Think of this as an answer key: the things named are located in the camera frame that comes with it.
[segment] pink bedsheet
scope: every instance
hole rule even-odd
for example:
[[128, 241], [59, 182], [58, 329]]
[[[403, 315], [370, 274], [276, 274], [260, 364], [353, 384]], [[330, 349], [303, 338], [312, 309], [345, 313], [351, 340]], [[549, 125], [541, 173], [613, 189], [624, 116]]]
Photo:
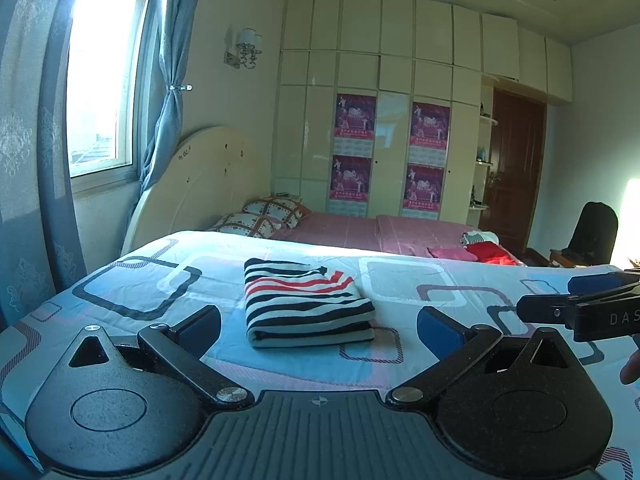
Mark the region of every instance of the pink bedsheet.
[[295, 229], [280, 229], [271, 237], [300, 244], [380, 251], [377, 222], [370, 218], [313, 213]]
[[421, 218], [380, 215], [378, 240], [384, 253], [432, 258], [429, 249], [462, 249], [460, 238], [473, 228]]

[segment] blue and white bedspread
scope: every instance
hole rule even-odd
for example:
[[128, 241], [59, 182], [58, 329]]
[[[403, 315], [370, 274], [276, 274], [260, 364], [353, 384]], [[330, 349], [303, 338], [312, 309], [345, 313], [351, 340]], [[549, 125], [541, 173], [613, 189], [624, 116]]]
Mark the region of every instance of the blue and white bedspread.
[[[244, 322], [243, 264], [249, 258], [324, 265], [354, 276], [376, 308], [372, 342], [297, 349], [255, 349]], [[386, 392], [437, 359], [419, 341], [418, 311], [436, 306], [464, 325], [486, 323], [524, 335], [514, 313], [525, 294], [566, 293], [568, 280], [615, 267], [582, 270], [499, 267], [450, 260], [182, 232], [156, 240], [77, 283], [0, 334], [0, 422], [33, 456], [23, 421], [29, 403], [69, 343], [88, 324], [110, 335], [135, 334], [151, 322], [175, 324], [215, 304], [220, 339], [203, 362], [258, 396], [265, 389]], [[640, 462], [640, 391], [618, 374], [638, 349], [630, 337], [574, 343], [559, 328], [606, 398], [614, 433], [598, 469], [610, 479], [633, 478]]]

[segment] finger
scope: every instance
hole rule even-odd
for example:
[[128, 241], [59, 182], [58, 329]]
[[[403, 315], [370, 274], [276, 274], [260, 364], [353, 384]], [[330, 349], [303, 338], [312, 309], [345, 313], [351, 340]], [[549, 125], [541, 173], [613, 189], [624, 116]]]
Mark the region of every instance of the finger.
[[640, 351], [631, 354], [629, 361], [620, 370], [620, 382], [631, 384], [640, 378]]

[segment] headboard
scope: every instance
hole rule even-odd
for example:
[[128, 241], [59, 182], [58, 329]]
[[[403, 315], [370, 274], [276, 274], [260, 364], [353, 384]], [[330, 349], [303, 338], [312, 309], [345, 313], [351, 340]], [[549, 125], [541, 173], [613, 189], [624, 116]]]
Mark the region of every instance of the headboard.
[[180, 144], [133, 213], [122, 254], [178, 231], [204, 231], [270, 192], [262, 157], [242, 132], [217, 126]]

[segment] curtain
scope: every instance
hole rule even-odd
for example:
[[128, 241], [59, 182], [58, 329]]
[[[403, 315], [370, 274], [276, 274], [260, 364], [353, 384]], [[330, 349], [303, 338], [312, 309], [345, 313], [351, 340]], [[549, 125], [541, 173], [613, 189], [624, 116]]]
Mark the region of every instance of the curtain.
[[86, 275], [66, 153], [75, 0], [0, 0], [0, 328]]
[[154, 136], [146, 147], [140, 193], [156, 183], [174, 156], [182, 129], [182, 95], [193, 16], [198, 0], [156, 0], [160, 26], [160, 69], [166, 95]]

